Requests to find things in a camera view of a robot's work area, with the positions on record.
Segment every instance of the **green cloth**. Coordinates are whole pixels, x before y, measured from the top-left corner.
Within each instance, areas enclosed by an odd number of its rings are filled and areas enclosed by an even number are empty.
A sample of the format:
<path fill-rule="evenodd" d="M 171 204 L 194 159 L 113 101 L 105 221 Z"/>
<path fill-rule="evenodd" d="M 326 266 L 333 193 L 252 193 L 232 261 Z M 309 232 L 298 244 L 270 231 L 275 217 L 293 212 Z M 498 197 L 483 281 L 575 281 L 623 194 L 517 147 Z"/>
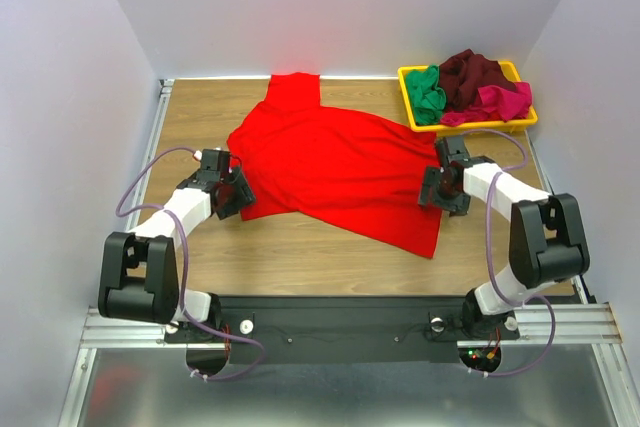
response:
<path fill-rule="evenodd" d="M 412 70 L 405 78 L 409 103 L 413 110 L 413 117 L 418 125 L 432 125 L 440 122 L 447 104 L 447 96 L 440 87 L 440 67 L 430 65 L 427 70 L 420 72 Z"/>

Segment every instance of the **red t-shirt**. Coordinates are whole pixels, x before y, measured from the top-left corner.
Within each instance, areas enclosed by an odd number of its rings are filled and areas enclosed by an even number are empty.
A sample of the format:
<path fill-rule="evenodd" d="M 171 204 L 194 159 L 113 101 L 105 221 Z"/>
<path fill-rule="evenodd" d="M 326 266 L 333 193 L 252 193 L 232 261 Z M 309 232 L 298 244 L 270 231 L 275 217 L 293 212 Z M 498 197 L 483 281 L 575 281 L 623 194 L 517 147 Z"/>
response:
<path fill-rule="evenodd" d="M 320 78 L 271 77 L 267 97 L 231 133 L 256 203 L 244 220 L 300 211 L 433 257 L 441 211 L 418 205 L 435 135 L 376 115 L 320 105 Z"/>

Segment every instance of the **yellow basket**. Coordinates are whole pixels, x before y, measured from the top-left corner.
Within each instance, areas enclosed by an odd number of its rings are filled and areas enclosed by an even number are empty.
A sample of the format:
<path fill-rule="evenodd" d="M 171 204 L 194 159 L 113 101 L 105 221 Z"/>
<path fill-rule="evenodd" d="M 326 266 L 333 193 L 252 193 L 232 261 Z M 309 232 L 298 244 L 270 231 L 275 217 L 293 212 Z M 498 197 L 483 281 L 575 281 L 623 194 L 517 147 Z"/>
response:
<path fill-rule="evenodd" d="M 508 60 L 499 61 L 500 67 L 504 76 L 512 82 L 520 82 L 520 75 L 516 70 L 516 66 Z M 526 130 L 530 125 L 538 122 L 538 114 L 533 105 L 529 109 L 529 114 L 526 119 L 510 120 L 503 122 L 501 120 L 491 120 L 488 122 L 466 122 L 460 124 L 457 127 L 449 127 L 446 125 L 417 125 L 416 119 L 413 116 L 413 110 L 411 109 L 411 103 L 409 102 L 409 94 L 407 94 L 407 84 L 404 81 L 405 76 L 412 70 L 419 70 L 424 72 L 427 70 L 428 65 L 414 65 L 408 67 L 400 67 L 398 69 L 398 80 L 400 81 L 400 89 L 402 90 L 402 98 L 404 99 L 404 106 L 407 109 L 407 116 L 409 117 L 409 127 L 415 132 L 436 132 L 438 135 L 455 135 L 465 130 L 471 129 L 495 129 L 502 130 L 504 132 L 517 132 Z"/>

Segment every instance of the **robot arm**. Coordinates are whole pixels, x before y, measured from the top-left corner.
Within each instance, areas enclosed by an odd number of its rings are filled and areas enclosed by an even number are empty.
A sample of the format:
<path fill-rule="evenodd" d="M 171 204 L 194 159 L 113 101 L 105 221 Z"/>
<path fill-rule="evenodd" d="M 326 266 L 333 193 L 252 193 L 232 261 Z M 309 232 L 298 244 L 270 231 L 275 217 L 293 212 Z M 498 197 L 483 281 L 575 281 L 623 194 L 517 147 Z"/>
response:
<path fill-rule="evenodd" d="M 213 214 L 223 220 L 255 202 L 240 166 L 230 168 L 231 153 L 205 149 L 196 153 L 200 168 L 183 180 L 162 210 L 129 232 L 105 241 L 98 309 L 103 317 L 168 324 L 184 321 L 179 298 L 175 251 L 181 245 L 172 212 L 188 236 Z M 146 264 L 144 277 L 129 270 Z M 217 297 L 186 290 L 185 305 L 198 321 L 218 326 Z"/>
<path fill-rule="evenodd" d="M 441 169 L 428 168 L 419 203 L 465 215 L 470 197 L 487 202 L 496 176 L 491 207 L 511 222 L 509 263 L 496 284 L 509 300 L 520 303 L 556 282 L 583 274 L 589 253 L 580 210 L 570 195 L 551 195 L 504 172 L 491 159 L 471 157 L 462 136 L 437 141 Z M 468 330 L 488 317 L 513 310 L 491 282 L 467 294 Z"/>

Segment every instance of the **cable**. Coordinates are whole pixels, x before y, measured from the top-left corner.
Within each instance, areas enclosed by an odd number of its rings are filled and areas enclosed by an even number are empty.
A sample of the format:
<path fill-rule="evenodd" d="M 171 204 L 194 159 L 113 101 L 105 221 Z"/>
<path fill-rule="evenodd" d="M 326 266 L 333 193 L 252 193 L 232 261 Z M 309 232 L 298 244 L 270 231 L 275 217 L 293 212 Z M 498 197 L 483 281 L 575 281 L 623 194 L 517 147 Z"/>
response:
<path fill-rule="evenodd" d="M 496 333 L 498 334 L 498 340 L 496 341 L 496 346 L 491 351 L 493 355 L 496 355 L 496 352 L 498 352 L 498 349 L 500 348 L 500 342 L 502 341 L 502 338 L 500 337 L 500 329 L 498 329 L 497 327 L 496 327 Z"/>
<path fill-rule="evenodd" d="M 224 332 L 225 334 L 231 333 L 231 327 L 229 327 L 229 324 L 224 324 L 224 327 L 222 328 L 222 332 Z M 230 353 L 231 353 L 231 341 L 229 339 L 224 339 L 224 358 L 226 360 L 229 360 Z"/>
<path fill-rule="evenodd" d="M 199 328 L 200 330 L 202 330 L 202 331 L 204 331 L 204 332 L 206 332 L 208 334 L 215 335 L 216 337 L 220 337 L 222 339 L 229 340 L 229 341 L 235 341 L 235 342 L 242 342 L 242 343 L 245 343 L 245 344 L 251 344 L 251 345 L 257 347 L 258 349 L 260 349 L 260 355 L 258 356 L 258 358 L 256 360 L 254 360 L 251 364 L 249 364 L 245 369 L 243 369 L 243 370 L 241 370 L 239 372 L 235 372 L 235 373 L 229 374 L 229 375 L 223 375 L 223 376 L 217 376 L 216 375 L 216 376 L 209 377 L 206 374 L 201 374 L 200 372 L 198 372 L 197 369 L 189 369 L 191 371 L 191 376 L 192 377 L 201 378 L 205 382 L 207 382 L 209 380 L 219 381 L 219 380 L 236 379 L 238 377 L 241 377 L 241 376 L 249 373 L 251 370 L 253 370 L 260 362 L 262 362 L 265 359 L 267 352 L 266 352 L 264 346 L 260 342 L 258 342 L 257 340 L 249 339 L 249 338 L 246 338 L 246 337 L 239 337 L 239 336 L 236 336 L 236 335 L 232 335 L 232 334 L 229 334 L 229 333 L 225 333 L 225 332 L 221 332 L 219 330 L 216 330 L 216 329 L 214 329 L 212 327 L 209 327 L 208 325 L 203 324 L 202 322 L 198 321 L 196 318 L 194 318 L 187 311 L 187 308 L 186 308 L 185 303 L 184 303 L 184 294 L 185 294 L 186 289 L 187 289 L 187 277 L 189 275 L 189 247 L 187 245 L 187 234 L 185 233 L 184 227 L 182 225 L 182 222 L 180 222 L 180 219 L 178 218 L 178 216 L 176 214 L 174 214 L 172 211 L 166 210 L 164 208 L 164 206 L 160 205 L 160 204 L 140 204 L 140 205 L 136 205 L 136 206 L 130 208 L 129 210 L 127 210 L 125 212 L 122 212 L 122 206 L 124 205 L 127 197 L 129 197 L 129 195 L 131 194 L 131 192 L 133 191 L 135 186 L 145 176 L 145 174 L 149 171 L 149 169 L 156 162 L 158 162 L 158 160 L 160 160 L 165 155 L 167 155 L 167 154 L 169 154 L 171 152 L 179 151 L 179 150 L 184 150 L 184 151 L 190 152 L 192 155 L 195 155 L 195 153 L 196 153 L 196 151 L 194 149 L 191 149 L 189 147 L 180 146 L 180 147 L 173 147 L 173 148 L 164 150 L 164 151 L 160 152 L 158 155 L 156 155 L 156 157 L 142 169 L 140 174 L 138 174 L 138 176 L 131 183 L 131 185 L 129 185 L 129 187 L 127 187 L 127 190 L 125 191 L 124 195 L 122 196 L 122 198 L 120 199 L 120 201 L 118 202 L 118 205 L 116 207 L 116 216 L 118 216 L 120 218 L 123 218 L 123 217 L 127 217 L 128 215 L 132 214 L 133 212 L 136 212 L 136 211 L 139 211 L 139 210 L 155 209 L 155 210 L 163 211 L 165 214 L 167 214 L 169 217 L 171 217 L 171 219 L 173 219 L 173 222 L 176 224 L 176 229 L 178 231 L 178 235 L 180 237 L 180 241 L 182 242 L 182 257 L 183 257 L 182 280 L 180 282 L 180 292 L 179 292 L 179 297 L 178 297 L 178 307 L 180 308 L 180 311 L 182 312 L 182 315 L 184 315 L 185 318 L 190 323 L 192 323 L 197 328 Z"/>
<path fill-rule="evenodd" d="M 491 332 L 491 333 L 489 334 L 489 343 L 488 343 L 488 344 L 487 344 L 487 346 L 486 346 L 484 349 L 482 349 L 482 350 L 483 350 L 483 351 L 485 351 L 485 350 L 489 350 L 489 349 L 491 348 L 491 343 L 492 343 L 492 342 L 493 342 L 493 332 Z"/>
<path fill-rule="evenodd" d="M 521 169 L 522 167 L 524 167 L 525 165 L 527 165 L 527 162 L 529 162 L 529 156 L 527 154 L 527 150 L 524 148 L 524 146 L 518 142 L 516 139 L 514 139 L 513 137 L 511 137 L 510 135 L 505 134 L 504 132 L 499 132 L 497 130 L 493 130 L 493 129 L 473 129 L 473 130 L 467 130 L 466 132 L 463 132 L 462 135 L 468 135 L 468 134 L 472 134 L 475 132 L 488 132 L 491 134 L 496 134 L 499 135 L 500 137 L 504 137 L 505 139 L 509 140 L 510 142 L 512 142 L 516 147 L 518 147 L 518 149 L 520 150 L 520 153 L 522 154 L 522 162 L 520 162 L 517 165 L 510 165 L 508 167 L 504 167 L 502 170 L 504 172 L 509 172 L 512 170 L 516 170 L 516 169 Z M 500 297 L 506 304 L 512 306 L 512 307 L 521 307 L 524 304 L 526 304 L 527 302 L 529 302 L 532 299 L 539 299 L 541 300 L 549 309 L 549 315 L 551 316 L 551 332 L 549 334 L 549 340 L 547 342 L 547 345 L 545 345 L 544 350 L 542 351 L 542 353 L 540 354 L 540 356 L 534 360 L 533 362 L 531 362 L 528 365 L 525 365 L 523 367 L 520 367 L 518 369 L 515 370 L 511 370 L 509 372 L 484 372 L 484 375 L 488 376 L 488 377 L 509 377 L 512 375 L 517 375 L 517 374 L 521 374 L 523 372 L 526 372 L 530 369 L 532 369 L 533 367 L 535 367 L 536 365 L 538 365 L 540 362 L 542 362 L 542 360 L 547 356 L 547 354 L 549 353 L 549 351 L 551 350 L 551 346 L 553 344 L 553 339 L 556 336 L 556 315 L 555 312 L 553 311 L 553 307 L 551 305 L 551 302 L 549 302 L 549 300 L 539 294 L 534 294 L 532 296 L 530 296 L 529 298 L 527 298 L 524 302 L 520 303 L 520 302 L 516 302 L 514 300 L 509 299 L 507 296 L 504 295 L 504 293 L 500 290 L 500 288 L 498 287 L 498 282 L 496 280 L 496 274 L 495 274 L 495 268 L 493 265 L 493 251 L 492 251 L 492 241 L 491 241 L 491 213 L 492 213 L 492 204 L 493 204 L 493 197 L 495 195 L 496 192 L 496 184 L 498 182 L 498 179 L 500 178 L 500 176 L 502 175 L 502 172 L 497 172 L 496 175 L 493 176 L 493 179 L 491 180 L 491 184 L 489 185 L 489 191 L 487 192 L 487 202 L 486 202 L 486 218 L 485 218 L 485 252 L 486 252 L 486 257 L 487 257 L 487 269 L 489 271 L 489 280 L 491 282 L 491 286 L 493 287 L 493 290 L 496 291 L 496 294 L 498 294 L 498 297 Z"/>
<path fill-rule="evenodd" d="M 235 159 L 238 161 L 238 166 L 240 167 L 240 170 L 242 170 L 242 159 L 240 157 L 238 157 L 237 155 L 234 154 L 230 154 L 232 159 Z M 240 177 L 239 175 L 236 175 L 233 180 L 231 182 L 229 182 L 229 184 L 235 184 L 236 181 L 238 180 L 238 177 Z"/>

